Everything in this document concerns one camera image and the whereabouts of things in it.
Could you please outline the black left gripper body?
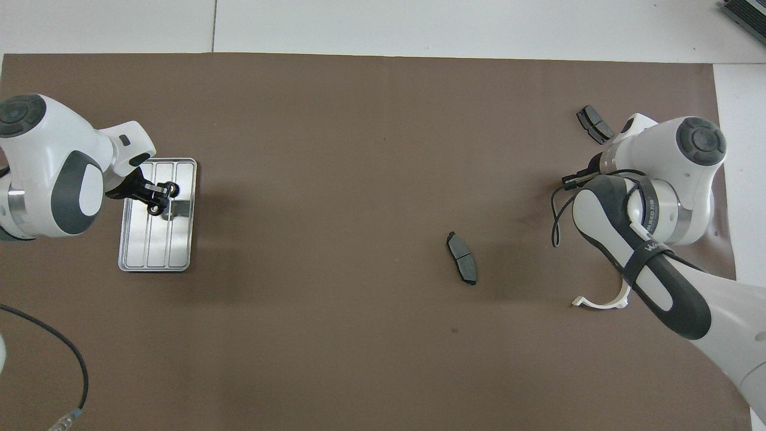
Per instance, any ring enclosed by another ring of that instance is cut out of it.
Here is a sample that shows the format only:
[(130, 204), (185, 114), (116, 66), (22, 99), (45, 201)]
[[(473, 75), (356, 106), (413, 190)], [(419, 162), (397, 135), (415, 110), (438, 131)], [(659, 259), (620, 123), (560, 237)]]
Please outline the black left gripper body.
[(148, 201), (150, 200), (150, 189), (146, 188), (148, 184), (150, 181), (145, 179), (142, 169), (136, 168), (124, 178), (120, 185), (107, 191), (107, 197), (115, 200)]

